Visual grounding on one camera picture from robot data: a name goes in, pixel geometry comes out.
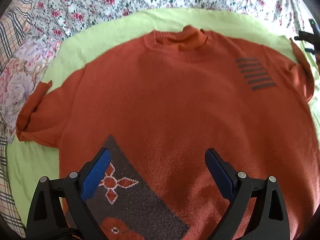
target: sweater sleeve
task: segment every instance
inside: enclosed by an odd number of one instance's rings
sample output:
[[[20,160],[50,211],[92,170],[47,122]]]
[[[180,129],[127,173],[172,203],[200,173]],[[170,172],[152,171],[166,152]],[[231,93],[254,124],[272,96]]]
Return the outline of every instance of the sweater sleeve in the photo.
[[[52,86],[52,81],[39,83],[17,118],[19,141],[35,141],[43,146],[58,148],[84,71],[85,68],[73,72],[61,87],[48,94],[46,93]]]
[[[290,41],[291,41],[293,53],[295,54],[299,62],[298,65],[294,66],[290,70],[292,82],[293,82],[293,85],[296,87],[296,89],[301,94],[303,94],[306,101],[308,102],[311,100],[314,93],[314,88],[315,88],[312,71],[301,49],[297,46],[297,44],[293,42],[292,39],[290,39]]]

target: blue gripper pad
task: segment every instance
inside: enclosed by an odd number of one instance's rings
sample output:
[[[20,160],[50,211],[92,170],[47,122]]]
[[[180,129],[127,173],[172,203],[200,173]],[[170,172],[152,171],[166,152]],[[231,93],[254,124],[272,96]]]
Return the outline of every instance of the blue gripper pad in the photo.
[[[205,164],[207,165],[211,176],[220,190],[222,197],[228,199],[230,202],[233,202],[236,197],[234,193],[234,183],[222,166],[222,163],[225,162],[223,162],[219,155],[218,160],[211,152],[212,150],[214,151],[214,149],[209,149],[205,152]]]
[[[108,149],[104,149],[99,159],[96,161],[87,177],[82,182],[81,199],[85,202],[88,198],[92,198],[100,181],[102,180],[109,164],[111,155]]]

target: sweater neckline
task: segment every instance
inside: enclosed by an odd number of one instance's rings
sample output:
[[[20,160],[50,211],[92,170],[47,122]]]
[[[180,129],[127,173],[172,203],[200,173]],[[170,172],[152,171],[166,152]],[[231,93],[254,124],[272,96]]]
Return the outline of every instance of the sweater neckline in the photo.
[[[183,41],[193,35],[197,35],[197,39],[193,44],[194,49],[190,50],[178,50],[172,46],[161,44],[156,40],[158,37],[166,37],[175,41]],[[196,29],[191,25],[184,27],[181,32],[177,33],[153,30],[151,33],[144,36],[144,41],[146,46],[151,50],[187,59],[204,59],[212,54],[212,50],[214,49],[210,33],[202,29]]]

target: orange sweater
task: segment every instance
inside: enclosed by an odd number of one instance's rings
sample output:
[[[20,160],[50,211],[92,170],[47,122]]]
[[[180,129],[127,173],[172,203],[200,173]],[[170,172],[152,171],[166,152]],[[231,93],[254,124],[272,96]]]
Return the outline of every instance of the orange sweater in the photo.
[[[58,148],[61,177],[110,148],[112,165],[88,201],[110,239],[207,239],[228,206],[204,162],[211,147],[237,171],[277,178],[293,239],[319,204],[320,155],[307,104],[312,74],[292,47],[298,65],[191,26],[153,31],[47,95],[51,84],[40,83],[17,136]]]

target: floral bedsheet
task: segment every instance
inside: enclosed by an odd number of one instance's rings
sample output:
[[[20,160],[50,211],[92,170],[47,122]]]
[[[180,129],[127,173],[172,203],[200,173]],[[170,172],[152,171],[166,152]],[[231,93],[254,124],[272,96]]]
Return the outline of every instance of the floral bedsheet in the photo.
[[[63,40],[100,22],[165,7],[228,10],[276,22],[294,32],[305,29],[299,0],[36,0],[31,22],[39,32]]]
[[[310,31],[300,0],[35,0],[33,28],[0,76],[0,117],[7,141],[28,95],[59,50],[61,41],[95,24],[152,8],[205,8],[248,14],[285,26]]]

